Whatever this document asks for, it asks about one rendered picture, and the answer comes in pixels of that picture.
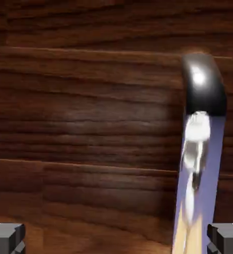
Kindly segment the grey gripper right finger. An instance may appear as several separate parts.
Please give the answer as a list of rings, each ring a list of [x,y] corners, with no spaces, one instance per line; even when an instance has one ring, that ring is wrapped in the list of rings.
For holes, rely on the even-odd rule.
[[[233,254],[233,223],[208,224],[207,254]]]

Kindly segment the dark wood cabinet door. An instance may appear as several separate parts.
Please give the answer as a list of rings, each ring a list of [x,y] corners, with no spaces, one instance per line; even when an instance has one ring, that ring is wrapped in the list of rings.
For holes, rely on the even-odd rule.
[[[27,254],[170,254],[185,53],[228,110],[214,220],[233,222],[233,0],[0,0],[0,221]]]

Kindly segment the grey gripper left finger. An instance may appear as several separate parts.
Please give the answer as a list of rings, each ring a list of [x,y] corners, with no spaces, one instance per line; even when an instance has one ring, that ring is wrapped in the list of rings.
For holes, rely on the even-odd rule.
[[[0,223],[0,254],[25,254],[25,225]]]

